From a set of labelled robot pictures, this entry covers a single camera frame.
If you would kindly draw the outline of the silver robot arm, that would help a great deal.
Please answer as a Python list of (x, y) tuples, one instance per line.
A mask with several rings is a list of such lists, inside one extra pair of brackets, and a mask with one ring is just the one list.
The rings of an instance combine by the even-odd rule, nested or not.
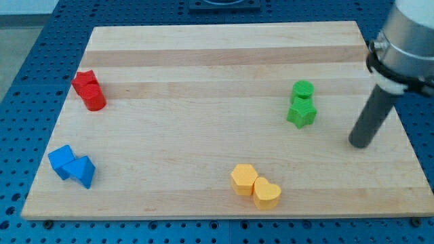
[(433, 0), (396, 0), (369, 44), (366, 60), (377, 86), (394, 96), (433, 95)]

